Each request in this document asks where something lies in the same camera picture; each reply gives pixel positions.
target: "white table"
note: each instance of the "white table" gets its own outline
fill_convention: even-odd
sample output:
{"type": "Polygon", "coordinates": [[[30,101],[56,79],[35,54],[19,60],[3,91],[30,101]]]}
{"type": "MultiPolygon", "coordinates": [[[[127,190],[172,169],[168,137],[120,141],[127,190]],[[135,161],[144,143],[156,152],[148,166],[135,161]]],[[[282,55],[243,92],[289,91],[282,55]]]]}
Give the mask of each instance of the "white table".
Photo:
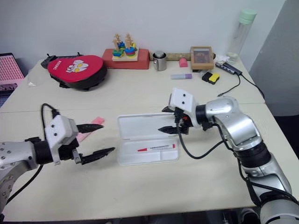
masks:
{"type": "MultiPolygon", "coordinates": [[[[264,104],[240,105],[256,123],[268,149],[275,155],[299,198],[299,180],[294,170],[299,162],[289,143],[264,104]]],[[[79,150],[117,146],[116,117],[122,114],[159,112],[160,107],[65,110],[62,115],[76,123],[96,116],[106,119],[105,128],[92,133],[79,150]]],[[[0,142],[42,136],[39,112],[0,113],[0,142]]],[[[188,149],[203,154],[220,141],[218,131],[190,129],[183,136],[188,149]]],[[[253,206],[246,184],[240,178],[236,158],[223,145],[208,157],[193,160],[180,149],[176,162],[121,167],[117,151],[81,166],[63,161],[47,164],[41,174],[4,209],[7,221],[58,221],[130,217],[253,206]]],[[[25,173],[14,185],[21,187],[35,171],[25,173]]]]}
{"type": "MultiPolygon", "coordinates": [[[[236,67],[252,81],[240,61],[236,67]]],[[[106,119],[104,129],[80,144],[80,152],[90,154],[118,146],[117,116],[160,112],[173,87],[189,91],[205,104],[237,83],[235,76],[217,68],[214,71],[221,78],[216,85],[203,82],[196,73],[191,80],[170,80],[170,74],[187,73],[189,69],[179,68],[178,62],[168,62],[163,72],[154,71],[152,66],[149,70],[109,70],[103,84],[82,92],[59,88],[38,63],[0,109],[0,142],[42,136],[39,108],[47,102],[77,124],[89,123],[97,116],[106,119]],[[28,79],[36,76],[43,83],[28,87],[28,79]]],[[[242,81],[230,96],[237,98],[240,108],[255,121],[289,179],[294,196],[299,198],[299,180],[293,172],[299,168],[298,160],[258,90],[242,81]]],[[[214,128],[207,132],[191,128],[184,140],[188,149],[198,155],[220,137],[214,128]]],[[[6,221],[103,219],[253,205],[239,177],[236,159],[224,146],[200,161],[180,149],[176,162],[128,167],[118,165],[117,150],[84,166],[74,161],[63,161],[58,167],[45,165],[36,180],[4,209],[6,221]]],[[[14,191],[34,172],[21,176],[14,191]]]]}
{"type": "MultiPolygon", "coordinates": [[[[252,81],[241,61],[235,67],[243,71],[244,76],[252,81]]],[[[42,103],[49,103],[61,110],[164,107],[168,103],[173,87],[185,89],[200,103],[206,103],[238,83],[235,75],[216,67],[213,72],[220,74],[220,79],[215,85],[202,81],[202,75],[198,73],[193,73],[193,79],[172,80],[171,74],[190,73],[190,67],[180,68],[178,62],[167,62],[167,69],[157,72],[150,62],[148,70],[109,69],[103,83],[94,90],[85,92],[60,88],[59,83],[50,78],[48,71],[38,62],[0,108],[0,112],[38,111],[42,103]],[[35,87],[28,86],[28,81],[36,83],[35,80],[41,84],[35,87]]],[[[241,85],[228,95],[235,97],[240,104],[264,103],[258,90],[242,77],[241,79],[241,85]]]]}

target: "pen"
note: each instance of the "pen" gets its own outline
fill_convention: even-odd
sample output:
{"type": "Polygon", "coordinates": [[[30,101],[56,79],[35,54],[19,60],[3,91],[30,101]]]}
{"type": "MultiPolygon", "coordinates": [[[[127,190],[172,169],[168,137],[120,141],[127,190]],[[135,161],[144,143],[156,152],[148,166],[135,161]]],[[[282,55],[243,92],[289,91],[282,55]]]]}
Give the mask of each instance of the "pen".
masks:
{"type": "Polygon", "coordinates": [[[154,146],[154,147],[148,147],[148,148],[138,149],[137,152],[146,152],[146,151],[150,151],[150,150],[172,149],[172,148],[175,148],[175,147],[176,147],[175,144],[172,144],[172,145],[163,145],[163,146],[154,146]]]}

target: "picture frame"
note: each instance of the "picture frame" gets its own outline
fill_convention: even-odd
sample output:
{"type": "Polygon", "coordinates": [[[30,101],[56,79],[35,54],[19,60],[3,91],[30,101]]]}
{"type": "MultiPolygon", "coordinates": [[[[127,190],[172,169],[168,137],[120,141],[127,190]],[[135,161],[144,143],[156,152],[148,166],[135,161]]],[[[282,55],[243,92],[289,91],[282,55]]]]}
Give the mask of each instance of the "picture frame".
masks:
{"type": "Polygon", "coordinates": [[[212,47],[191,47],[191,68],[193,71],[213,69],[214,53],[212,47]]]}

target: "cartoon print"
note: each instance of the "cartoon print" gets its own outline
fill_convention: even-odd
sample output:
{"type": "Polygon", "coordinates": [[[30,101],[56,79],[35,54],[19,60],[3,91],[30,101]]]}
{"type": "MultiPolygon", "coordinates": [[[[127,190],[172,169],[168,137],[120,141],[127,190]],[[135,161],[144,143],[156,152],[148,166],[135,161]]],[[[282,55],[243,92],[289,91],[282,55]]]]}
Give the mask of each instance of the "cartoon print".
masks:
{"type": "Polygon", "coordinates": [[[82,60],[75,60],[73,64],[71,64],[67,69],[66,72],[81,72],[87,69],[88,64],[83,63],[82,60]]]}

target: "cable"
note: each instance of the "cable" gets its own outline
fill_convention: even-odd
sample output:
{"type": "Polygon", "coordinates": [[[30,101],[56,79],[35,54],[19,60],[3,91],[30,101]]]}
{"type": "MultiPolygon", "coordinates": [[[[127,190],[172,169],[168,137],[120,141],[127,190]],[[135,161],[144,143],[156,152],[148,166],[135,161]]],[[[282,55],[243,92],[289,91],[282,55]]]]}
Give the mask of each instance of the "cable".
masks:
{"type": "MultiPolygon", "coordinates": [[[[45,140],[47,140],[47,137],[46,137],[46,132],[45,132],[45,121],[44,121],[44,117],[43,117],[43,109],[44,107],[47,106],[49,107],[51,110],[52,110],[52,115],[54,116],[57,112],[57,110],[49,105],[49,104],[42,104],[41,106],[41,117],[42,117],[42,124],[43,124],[43,137],[45,140]]],[[[43,165],[40,165],[39,168],[37,169],[36,173],[20,188],[18,189],[12,196],[10,196],[10,198],[7,200],[7,203],[8,204],[11,200],[13,200],[19,193],[21,193],[31,182],[33,182],[33,180],[37,177],[37,175],[41,172],[43,168],[43,165]]]]}
{"type": "Polygon", "coordinates": [[[271,191],[275,191],[275,192],[277,192],[277,193],[280,193],[280,194],[282,194],[282,195],[285,195],[285,196],[291,198],[292,201],[294,201],[296,204],[298,204],[297,199],[296,199],[293,195],[291,195],[290,193],[288,193],[288,192],[286,192],[286,191],[284,191],[284,190],[281,190],[281,189],[277,189],[277,188],[273,188],[273,187],[266,186],[266,185],[263,185],[263,184],[259,184],[259,183],[252,182],[252,181],[249,180],[248,177],[247,177],[247,178],[244,177],[244,175],[243,175],[243,173],[242,173],[242,169],[241,169],[241,161],[240,161],[239,159],[237,159],[237,160],[238,160],[238,167],[239,167],[239,173],[240,173],[240,176],[241,176],[241,178],[242,178],[245,182],[251,184],[252,186],[256,186],[256,187],[259,187],[259,188],[264,188],[264,189],[271,190],[271,191]]]}
{"type": "Polygon", "coordinates": [[[36,173],[30,178],[29,181],[27,181],[26,184],[24,184],[20,189],[18,189],[18,191],[16,191],[8,200],[7,203],[8,204],[11,200],[13,200],[19,193],[21,193],[31,182],[33,182],[33,180],[37,177],[37,175],[41,172],[43,168],[43,165],[40,165],[38,170],[36,171],[36,173]]]}
{"type": "Polygon", "coordinates": [[[238,77],[238,79],[239,79],[239,83],[238,83],[237,85],[235,85],[234,87],[230,88],[229,90],[227,90],[227,91],[225,91],[225,92],[223,92],[223,93],[218,94],[217,96],[218,96],[218,97],[221,97],[223,94],[228,93],[229,91],[231,91],[231,90],[233,90],[234,88],[238,87],[238,86],[240,85],[240,83],[241,83],[241,79],[240,79],[239,75],[237,75],[237,77],[238,77]]]}
{"type": "Polygon", "coordinates": [[[255,84],[253,84],[252,82],[250,82],[250,81],[249,81],[243,74],[241,74],[241,76],[242,76],[247,82],[249,82],[250,84],[252,84],[253,86],[255,86],[255,87],[260,91],[260,93],[262,94],[263,98],[265,99],[265,95],[264,95],[263,91],[262,91],[257,85],[255,85],[255,84]]]}
{"type": "Polygon", "coordinates": [[[219,145],[221,145],[223,142],[226,141],[226,140],[222,140],[222,141],[218,142],[216,145],[214,145],[211,149],[209,149],[206,153],[204,153],[204,154],[201,155],[201,156],[194,156],[194,155],[192,155],[192,154],[187,150],[187,148],[186,148],[186,146],[185,146],[185,144],[184,144],[184,141],[183,141],[183,138],[182,138],[182,134],[181,134],[181,132],[180,132],[180,130],[179,130],[179,123],[176,123],[176,125],[177,125],[178,137],[179,137],[179,140],[180,140],[180,142],[181,142],[181,144],[182,144],[183,149],[184,149],[185,152],[188,154],[188,156],[190,156],[191,158],[193,158],[193,159],[195,159],[195,160],[200,160],[200,159],[206,157],[206,156],[209,155],[214,149],[216,149],[219,145]]]}
{"type": "Polygon", "coordinates": [[[220,136],[221,136],[221,138],[222,138],[222,140],[223,140],[223,142],[224,142],[224,145],[226,146],[226,148],[227,148],[228,150],[230,150],[230,151],[233,152],[234,150],[233,150],[231,147],[228,146],[228,144],[227,144],[227,139],[224,138],[220,126],[219,126],[218,124],[216,124],[216,123],[212,124],[212,126],[216,126],[216,127],[218,128],[219,134],[220,134],[220,136]]]}

